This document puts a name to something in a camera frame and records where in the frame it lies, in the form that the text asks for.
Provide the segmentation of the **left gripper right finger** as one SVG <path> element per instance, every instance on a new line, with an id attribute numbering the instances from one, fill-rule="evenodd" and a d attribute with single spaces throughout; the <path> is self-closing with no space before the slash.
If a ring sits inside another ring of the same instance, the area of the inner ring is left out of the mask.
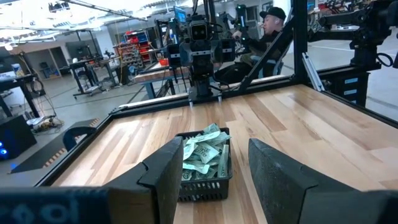
<path id="1" fill-rule="evenodd" d="M 307 192 L 354 189 L 256 138 L 249 140 L 248 156 L 252 180 L 268 223 L 298 223 Z"/>

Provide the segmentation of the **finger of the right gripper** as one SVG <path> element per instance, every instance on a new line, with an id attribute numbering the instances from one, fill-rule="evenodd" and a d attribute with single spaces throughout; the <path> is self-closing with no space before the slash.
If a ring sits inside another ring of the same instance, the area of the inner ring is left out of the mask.
<path id="1" fill-rule="evenodd" d="M 197 83 L 201 80 L 201 68 L 196 63 L 192 63 L 191 65 L 191 81 L 193 86 L 197 86 Z"/>
<path id="2" fill-rule="evenodd" d="M 209 85 L 210 77 L 212 76 L 212 74 L 213 74 L 213 64 L 211 62 L 205 62 L 202 73 L 202 84 Z"/>

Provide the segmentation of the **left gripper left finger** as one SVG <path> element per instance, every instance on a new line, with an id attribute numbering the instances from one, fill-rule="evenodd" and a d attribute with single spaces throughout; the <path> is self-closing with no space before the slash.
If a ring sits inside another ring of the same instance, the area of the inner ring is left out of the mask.
<path id="1" fill-rule="evenodd" d="M 173 223 L 182 177 L 183 139 L 175 137 L 108 182 L 111 223 Z"/>

